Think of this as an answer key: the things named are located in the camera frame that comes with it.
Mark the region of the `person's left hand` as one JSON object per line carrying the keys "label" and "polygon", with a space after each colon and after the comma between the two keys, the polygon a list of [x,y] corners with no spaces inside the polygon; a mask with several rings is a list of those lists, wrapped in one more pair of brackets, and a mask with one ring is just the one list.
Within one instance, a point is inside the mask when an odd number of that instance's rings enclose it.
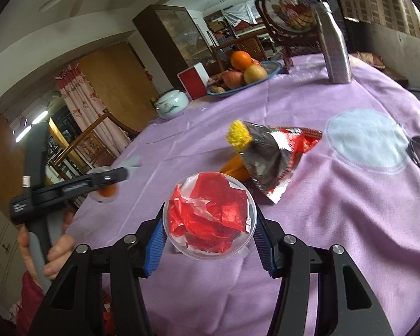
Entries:
{"label": "person's left hand", "polygon": [[55,279],[55,277],[57,277],[57,274],[74,250],[75,241],[71,235],[66,234],[66,229],[72,223],[73,217],[73,213],[64,214],[61,235],[56,242],[52,243],[52,247],[49,249],[47,254],[48,261],[40,270],[35,268],[32,259],[32,252],[30,250],[31,236],[27,228],[22,225],[19,229],[17,241],[23,262],[25,263],[32,280],[43,290],[44,293],[46,293],[47,286]]}

